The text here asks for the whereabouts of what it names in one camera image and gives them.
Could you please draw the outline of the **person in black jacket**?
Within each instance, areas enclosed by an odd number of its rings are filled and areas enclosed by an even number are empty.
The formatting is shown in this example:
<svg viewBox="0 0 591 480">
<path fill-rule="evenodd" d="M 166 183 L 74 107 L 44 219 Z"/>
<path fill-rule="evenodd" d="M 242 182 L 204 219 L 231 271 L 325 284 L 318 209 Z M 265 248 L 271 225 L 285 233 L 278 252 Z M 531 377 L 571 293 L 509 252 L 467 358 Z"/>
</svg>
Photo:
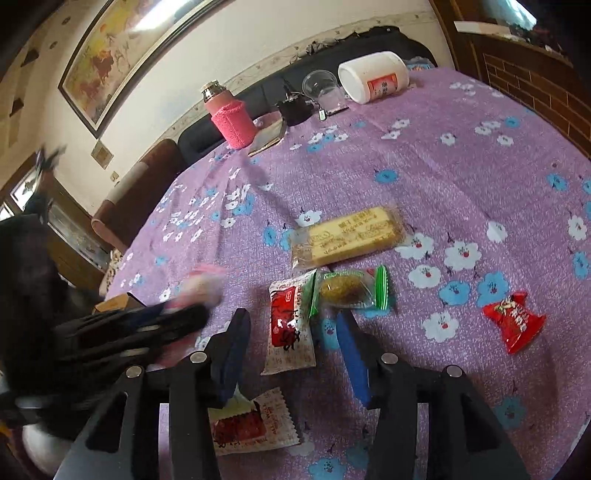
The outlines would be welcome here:
<svg viewBox="0 0 591 480">
<path fill-rule="evenodd" d="M 35 215 L 1 222 L 1 371 L 18 397 L 52 397 L 67 379 L 55 328 L 90 314 L 96 290 L 62 279 Z"/>
</svg>

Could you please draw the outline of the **wooden cabinet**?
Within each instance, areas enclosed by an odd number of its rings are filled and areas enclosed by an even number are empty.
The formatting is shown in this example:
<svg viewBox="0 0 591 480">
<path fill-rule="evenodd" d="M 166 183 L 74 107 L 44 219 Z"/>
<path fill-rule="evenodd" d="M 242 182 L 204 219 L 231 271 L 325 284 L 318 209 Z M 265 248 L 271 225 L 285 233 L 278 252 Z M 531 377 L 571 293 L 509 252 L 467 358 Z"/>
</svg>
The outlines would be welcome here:
<svg viewBox="0 0 591 480">
<path fill-rule="evenodd" d="M 498 35 L 464 33 L 460 21 L 481 19 L 467 1 L 433 1 L 456 69 L 531 108 L 585 156 L 590 155 L 590 88 L 564 57 Z"/>
</svg>

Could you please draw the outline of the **small red candy packet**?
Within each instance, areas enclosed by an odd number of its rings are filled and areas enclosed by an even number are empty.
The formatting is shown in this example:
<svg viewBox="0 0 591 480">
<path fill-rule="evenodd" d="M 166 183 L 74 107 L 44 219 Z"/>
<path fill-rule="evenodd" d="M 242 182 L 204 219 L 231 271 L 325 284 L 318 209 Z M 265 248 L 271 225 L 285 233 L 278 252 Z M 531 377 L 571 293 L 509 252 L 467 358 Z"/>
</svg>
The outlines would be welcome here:
<svg viewBox="0 0 591 480">
<path fill-rule="evenodd" d="M 517 291 L 503 300 L 485 305 L 482 310 L 501 330 L 501 336 L 510 355 L 524 350 L 541 332 L 546 316 L 527 308 L 528 293 Z"/>
</svg>

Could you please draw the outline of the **black small container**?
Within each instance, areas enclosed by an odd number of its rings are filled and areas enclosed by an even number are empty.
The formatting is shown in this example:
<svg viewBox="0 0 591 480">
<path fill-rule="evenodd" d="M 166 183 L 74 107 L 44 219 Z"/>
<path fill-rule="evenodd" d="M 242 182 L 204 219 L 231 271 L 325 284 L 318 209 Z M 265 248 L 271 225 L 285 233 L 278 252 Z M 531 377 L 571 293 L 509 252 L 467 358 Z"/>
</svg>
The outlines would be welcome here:
<svg viewBox="0 0 591 480">
<path fill-rule="evenodd" d="M 276 108 L 290 127 L 304 123 L 315 113 L 314 103 L 301 92 L 287 92 L 286 97 L 276 103 Z"/>
</svg>

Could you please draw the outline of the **pink sleeved thermos bottle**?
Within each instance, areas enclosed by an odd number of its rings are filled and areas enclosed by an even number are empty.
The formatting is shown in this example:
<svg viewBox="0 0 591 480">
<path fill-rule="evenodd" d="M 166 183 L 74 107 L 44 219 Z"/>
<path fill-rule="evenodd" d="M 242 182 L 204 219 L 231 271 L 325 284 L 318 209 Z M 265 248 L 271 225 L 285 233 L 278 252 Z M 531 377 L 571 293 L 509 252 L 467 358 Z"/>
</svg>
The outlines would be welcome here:
<svg viewBox="0 0 591 480">
<path fill-rule="evenodd" d="M 211 121 L 232 149 L 242 149 L 256 137 L 257 128 L 246 111 L 245 102 L 214 80 L 201 87 L 204 107 Z"/>
</svg>

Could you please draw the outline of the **wooden glass door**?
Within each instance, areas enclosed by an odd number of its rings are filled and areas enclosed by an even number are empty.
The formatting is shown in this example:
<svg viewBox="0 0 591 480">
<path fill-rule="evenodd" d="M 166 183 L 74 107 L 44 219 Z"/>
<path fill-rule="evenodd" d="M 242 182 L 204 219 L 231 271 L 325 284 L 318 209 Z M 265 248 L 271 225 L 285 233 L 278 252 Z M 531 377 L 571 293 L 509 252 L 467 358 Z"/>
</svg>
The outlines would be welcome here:
<svg viewBox="0 0 591 480">
<path fill-rule="evenodd" d="M 35 156 L 29 158 L 1 186 L 1 218 L 23 212 L 37 186 Z M 50 185 L 48 249 L 59 274 L 75 287 L 97 290 L 110 261 L 111 247 L 91 228 L 91 216 L 55 182 Z"/>
</svg>

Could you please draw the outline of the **framed wall painting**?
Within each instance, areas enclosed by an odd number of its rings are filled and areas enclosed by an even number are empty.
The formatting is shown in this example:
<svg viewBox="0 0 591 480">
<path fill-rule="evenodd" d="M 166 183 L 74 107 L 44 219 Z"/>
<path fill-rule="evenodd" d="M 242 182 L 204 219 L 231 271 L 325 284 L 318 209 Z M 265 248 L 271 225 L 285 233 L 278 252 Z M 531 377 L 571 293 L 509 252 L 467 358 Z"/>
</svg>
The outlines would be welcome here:
<svg viewBox="0 0 591 480">
<path fill-rule="evenodd" d="M 98 139 L 141 76 L 176 39 L 221 2 L 108 1 L 78 42 L 58 89 Z"/>
</svg>

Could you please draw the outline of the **pink cartoon snack packet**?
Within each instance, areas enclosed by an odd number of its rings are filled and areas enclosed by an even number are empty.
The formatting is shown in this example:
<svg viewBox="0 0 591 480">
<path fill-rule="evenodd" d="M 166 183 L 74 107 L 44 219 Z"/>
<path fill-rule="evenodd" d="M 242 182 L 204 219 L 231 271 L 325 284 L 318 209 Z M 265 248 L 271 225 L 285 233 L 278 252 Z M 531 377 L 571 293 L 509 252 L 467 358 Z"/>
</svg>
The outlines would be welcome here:
<svg viewBox="0 0 591 480">
<path fill-rule="evenodd" d="M 163 312 L 171 315 L 201 305 L 211 313 L 212 309 L 221 304 L 227 276 L 228 270 L 221 266 L 198 264 L 181 282 L 179 291 L 165 302 Z M 174 366 L 198 349 L 204 326 L 197 326 L 197 320 L 191 320 L 189 327 L 188 334 L 161 349 L 155 360 L 155 369 Z"/>
</svg>

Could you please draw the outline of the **purple floral tablecloth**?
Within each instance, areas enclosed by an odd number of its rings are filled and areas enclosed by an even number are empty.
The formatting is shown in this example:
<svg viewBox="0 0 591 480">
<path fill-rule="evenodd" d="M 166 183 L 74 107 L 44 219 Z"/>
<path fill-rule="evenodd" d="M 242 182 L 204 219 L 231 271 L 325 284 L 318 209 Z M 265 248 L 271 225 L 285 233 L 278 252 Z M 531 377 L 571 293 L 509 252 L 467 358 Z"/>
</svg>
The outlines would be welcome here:
<svg viewBox="0 0 591 480">
<path fill-rule="evenodd" d="M 410 364 L 461 366 L 530 476 L 553 477 L 590 420 L 590 163 L 559 132 L 500 92 L 443 68 L 403 94 L 287 131 L 254 157 L 217 147 L 168 187 L 110 287 L 151 305 L 198 264 L 228 270 L 200 347 L 233 312 L 252 316 L 240 389 L 279 387 L 301 444 L 229 455 L 226 479 L 361 479 L 377 415 L 353 395 L 335 320 L 312 328 L 317 366 L 262 376 L 270 284 L 290 278 L 290 233 L 375 206 L 397 208 L 409 245 L 362 257 L 385 265 L 387 311 L 356 314 Z M 482 308 L 517 291 L 546 316 L 506 351 Z"/>
</svg>

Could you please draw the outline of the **green clear egg packet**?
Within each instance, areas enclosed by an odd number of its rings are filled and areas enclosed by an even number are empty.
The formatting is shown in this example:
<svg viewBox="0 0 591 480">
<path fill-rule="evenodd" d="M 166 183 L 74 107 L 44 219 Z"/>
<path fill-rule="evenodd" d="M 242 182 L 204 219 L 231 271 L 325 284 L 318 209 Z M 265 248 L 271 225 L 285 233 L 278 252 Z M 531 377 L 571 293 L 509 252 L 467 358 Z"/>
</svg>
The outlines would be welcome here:
<svg viewBox="0 0 591 480">
<path fill-rule="evenodd" d="M 385 265 L 366 270 L 322 271 L 315 277 L 311 311 L 322 307 L 387 310 L 390 280 Z"/>
</svg>

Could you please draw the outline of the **white red snack packet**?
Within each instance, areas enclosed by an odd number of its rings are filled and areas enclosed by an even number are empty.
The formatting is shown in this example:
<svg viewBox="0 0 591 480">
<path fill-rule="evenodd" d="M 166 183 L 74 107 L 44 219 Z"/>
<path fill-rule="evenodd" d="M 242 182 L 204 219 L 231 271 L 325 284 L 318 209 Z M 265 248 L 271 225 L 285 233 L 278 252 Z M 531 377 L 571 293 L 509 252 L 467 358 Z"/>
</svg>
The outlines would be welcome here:
<svg viewBox="0 0 591 480">
<path fill-rule="evenodd" d="M 249 400 L 238 388 L 221 409 L 208 410 L 215 454 L 256 453 L 301 443 L 279 387 Z"/>
<path fill-rule="evenodd" d="M 311 299 L 315 273 L 270 284 L 270 329 L 262 376 L 317 366 L 311 335 Z"/>
</svg>

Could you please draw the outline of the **clear plastic cup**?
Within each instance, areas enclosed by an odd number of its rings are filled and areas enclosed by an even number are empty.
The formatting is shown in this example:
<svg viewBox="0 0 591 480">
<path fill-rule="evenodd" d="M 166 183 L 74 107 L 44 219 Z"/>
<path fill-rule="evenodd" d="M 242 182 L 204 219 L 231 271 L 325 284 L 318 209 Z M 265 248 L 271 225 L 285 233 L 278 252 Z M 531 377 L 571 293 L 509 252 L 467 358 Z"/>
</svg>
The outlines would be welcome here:
<svg viewBox="0 0 591 480">
<path fill-rule="evenodd" d="M 328 116 L 349 108 L 338 79 L 328 70 L 312 71 L 301 82 L 301 90 Z"/>
</svg>

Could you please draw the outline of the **black sofa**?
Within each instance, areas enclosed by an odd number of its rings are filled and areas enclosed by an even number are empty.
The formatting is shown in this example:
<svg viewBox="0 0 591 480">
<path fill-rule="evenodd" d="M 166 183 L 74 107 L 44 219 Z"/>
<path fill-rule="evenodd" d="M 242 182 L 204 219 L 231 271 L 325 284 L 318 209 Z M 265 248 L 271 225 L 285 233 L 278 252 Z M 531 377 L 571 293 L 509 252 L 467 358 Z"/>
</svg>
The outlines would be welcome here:
<svg viewBox="0 0 591 480">
<path fill-rule="evenodd" d="M 339 64 L 382 51 L 392 51 L 405 61 L 420 57 L 429 60 L 433 66 L 438 65 L 425 45 L 407 37 L 398 27 L 373 27 L 366 32 L 355 32 L 339 39 L 334 45 L 318 52 L 304 55 L 247 87 L 238 93 L 238 99 L 245 102 L 250 118 L 256 119 L 276 109 L 276 103 L 286 99 L 287 91 L 300 91 L 304 77 L 311 72 L 326 70 L 336 74 Z M 205 116 L 181 133 L 177 145 L 185 164 L 190 166 L 222 142 L 223 137 L 211 122 L 211 117 Z"/>
</svg>

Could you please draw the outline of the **white plastic jar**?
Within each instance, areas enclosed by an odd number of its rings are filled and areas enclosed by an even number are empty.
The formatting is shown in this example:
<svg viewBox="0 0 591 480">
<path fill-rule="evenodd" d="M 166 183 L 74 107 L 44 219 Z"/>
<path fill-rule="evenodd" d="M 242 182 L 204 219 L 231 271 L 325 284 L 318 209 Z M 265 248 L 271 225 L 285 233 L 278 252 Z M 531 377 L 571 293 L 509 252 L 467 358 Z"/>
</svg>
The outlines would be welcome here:
<svg viewBox="0 0 591 480">
<path fill-rule="evenodd" d="M 392 51 L 346 61 L 338 67 L 338 78 L 349 98 L 358 104 L 397 94 L 410 84 L 405 62 Z"/>
</svg>

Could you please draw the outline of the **beige cracker packet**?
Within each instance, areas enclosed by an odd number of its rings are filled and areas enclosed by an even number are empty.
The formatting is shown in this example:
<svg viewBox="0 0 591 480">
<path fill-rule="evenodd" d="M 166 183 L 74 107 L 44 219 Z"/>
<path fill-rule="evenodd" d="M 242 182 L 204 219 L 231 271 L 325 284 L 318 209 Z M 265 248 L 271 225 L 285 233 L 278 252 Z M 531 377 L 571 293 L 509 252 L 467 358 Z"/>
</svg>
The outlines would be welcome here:
<svg viewBox="0 0 591 480">
<path fill-rule="evenodd" d="M 291 232 L 291 267 L 307 271 L 395 248 L 408 240 L 397 208 L 376 206 Z"/>
</svg>

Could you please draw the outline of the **cardboard box tray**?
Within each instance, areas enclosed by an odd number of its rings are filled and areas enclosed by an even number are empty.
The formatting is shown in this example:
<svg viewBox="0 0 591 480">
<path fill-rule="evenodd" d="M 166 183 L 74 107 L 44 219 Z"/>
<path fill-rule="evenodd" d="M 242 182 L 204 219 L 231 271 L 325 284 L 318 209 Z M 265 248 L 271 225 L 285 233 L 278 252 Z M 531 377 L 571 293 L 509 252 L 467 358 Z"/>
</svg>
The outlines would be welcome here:
<svg viewBox="0 0 591 480">
<path fill-rule="evenodd" d="M 117 310 L 127 311 L 141 307 L 144 307 L 144 304 L 140 302 L 133 294 L 126 292 L 96 304 L 92 313 L 98 314 Z"/>
</svg>

